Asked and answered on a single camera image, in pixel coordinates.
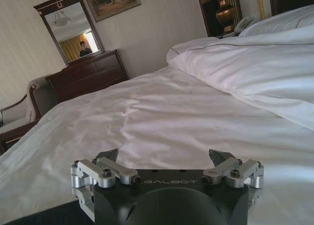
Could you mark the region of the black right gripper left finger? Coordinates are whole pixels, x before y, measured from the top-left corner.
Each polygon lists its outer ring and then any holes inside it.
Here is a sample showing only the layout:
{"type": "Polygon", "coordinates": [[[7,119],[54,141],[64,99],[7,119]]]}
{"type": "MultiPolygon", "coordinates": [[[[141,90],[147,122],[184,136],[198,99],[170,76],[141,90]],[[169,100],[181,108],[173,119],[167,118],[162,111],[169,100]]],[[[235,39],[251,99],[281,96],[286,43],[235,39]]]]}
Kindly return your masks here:
{"type": "Polygon", "coordinates": [[[116,179],[123,185],[136,186],[140,183],[137,170],[126,168],[112,160],[117,150],[102,152],[102,157],[92,160],[77,160],[71,165],[72,194],[78,198],[80,208],[87,215],[95,214],[93,193],[88,186],[98,185],[101,188],[111,188],[116,179]]]}

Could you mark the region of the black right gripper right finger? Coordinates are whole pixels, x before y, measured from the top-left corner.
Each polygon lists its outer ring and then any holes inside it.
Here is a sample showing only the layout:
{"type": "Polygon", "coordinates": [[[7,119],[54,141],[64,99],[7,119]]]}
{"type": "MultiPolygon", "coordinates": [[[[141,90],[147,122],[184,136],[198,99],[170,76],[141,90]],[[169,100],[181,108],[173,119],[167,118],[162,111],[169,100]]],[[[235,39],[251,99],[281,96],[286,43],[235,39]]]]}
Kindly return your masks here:
{"type": "Polygon", "coordinates": [[[262,194],[264,184],[264,165],[260,161],[242,162],[229,152],[209,150],[214,168],[205,169],[201,181],[205,185],[219,185],[222,180],[232,188],[243,188],[246,179],[249,182],[248,204],[254,205],[262,194]]]}

